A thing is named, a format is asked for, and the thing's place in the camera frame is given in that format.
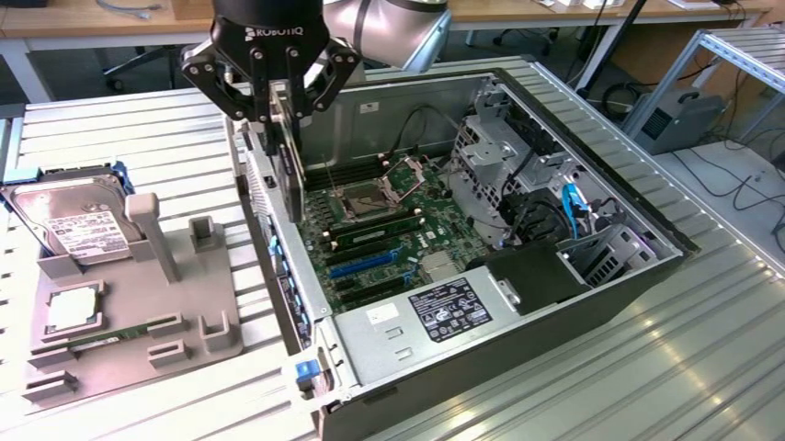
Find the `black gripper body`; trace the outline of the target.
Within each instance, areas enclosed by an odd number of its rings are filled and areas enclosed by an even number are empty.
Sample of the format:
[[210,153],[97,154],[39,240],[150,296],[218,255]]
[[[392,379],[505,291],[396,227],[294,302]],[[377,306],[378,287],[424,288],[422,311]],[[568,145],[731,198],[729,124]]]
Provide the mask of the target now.
[[215,1],[211,40],[249,79],[299,81],[330,41],[321,1]]

